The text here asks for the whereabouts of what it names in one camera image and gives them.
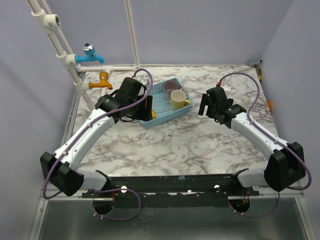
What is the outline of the yellow mug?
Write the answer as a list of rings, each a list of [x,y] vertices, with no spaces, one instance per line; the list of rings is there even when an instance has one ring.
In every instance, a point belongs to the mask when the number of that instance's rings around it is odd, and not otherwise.
[[[171,102],[173,109],[175,111],[192,104],[192,102],[187,98],[186,93],[180,89],[173,90],[171,92],[170,102]]]

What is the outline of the purple mug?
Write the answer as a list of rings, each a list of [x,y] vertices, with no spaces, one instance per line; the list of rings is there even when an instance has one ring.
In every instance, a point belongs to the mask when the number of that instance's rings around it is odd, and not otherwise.
[[[174,90],[179,90],[180,89],[180,85],[175,80],[167,80],[163,84],[163,89],[164,89],[165,92],[171,93]]]

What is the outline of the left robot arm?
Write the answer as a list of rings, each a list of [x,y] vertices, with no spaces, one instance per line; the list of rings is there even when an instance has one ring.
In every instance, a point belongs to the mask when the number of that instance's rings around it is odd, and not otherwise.
[[[80,171],[81,162],[98,139],[122,117],[152,119],[152,87],[151,83],[145,86],[126,77],[119,89],[101,96],[78,131],[54,153],[45,152],[40,157],[44,183],[51,183],[66,196],[79,190],[93,190],[99,197],[107,197],[111,191],[108,177],[99,171]]]

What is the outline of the clear textured glass tray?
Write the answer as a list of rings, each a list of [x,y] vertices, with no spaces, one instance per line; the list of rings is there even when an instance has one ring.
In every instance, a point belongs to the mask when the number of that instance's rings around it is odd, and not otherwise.
[[[220,125],[210,118],[202,119],[198,125],[198,130],[203,135],[215,134],[219,131]]]

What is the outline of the light blue perforated basket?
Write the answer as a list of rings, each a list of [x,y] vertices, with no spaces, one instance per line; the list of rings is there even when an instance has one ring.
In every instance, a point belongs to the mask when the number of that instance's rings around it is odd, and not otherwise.
[[[178,109],[178,110],[173,110],[172,112],[170,112],[169,114],[164,114],[164,115],[161,115],[161,116],[158,116],[156,117],[155,119],[152,119],[150,121],[143,121],[143,120],[140,120],[139,122],[141,123],[141,125],[145,128],[145,129],[149,129],[149,128],[152,128],[152,127],[155,127],[157,125],[160,125],[162,123],[165,123],[165,122],[168,122],[168,121],[171,121],[175,118],[179,118],[181,117],[182,115],[184,114],[187,114],[193,104],[194,104],[194,101],[193,99],[191,98],[191,96],[187,93],[186,89],[184,88],[182,82],[180,81],[180,79],[178,77],[174,77],[174,78],[171,78],[171,80],[175,80],[179,83],[180,85],[180,90],[184,91],[186,93],[186,96],[187,98],[191,101],[191,104],[190,105],[187,105],[181,109]],[[164,91],[164,83],[165,83],[165,80],[162,81],[162,82],[159,82],[159,83],[154,83],[153,86],[152,86],[152,89],[151,89],[151,92],[150,92],[150,96],[153,96],[154,94],[158,94],[158,93],[164,93],[166,95],[168,95],[169,99],[170,99],[170,96],[168,93],[165,93]]]

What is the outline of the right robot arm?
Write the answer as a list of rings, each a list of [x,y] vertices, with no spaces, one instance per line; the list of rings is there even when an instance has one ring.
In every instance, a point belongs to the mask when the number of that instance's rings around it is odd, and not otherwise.
[[[225,90],[216,86],[202,95],[198,114],[225,125],[253,144],[266,158],[265,168],[242,170],[230,183],[230,191],[241,196],[253,186],[270,187],[277,192],[306,176],[303,147],[278,138],[253,119],[247,110],[227,98]]]

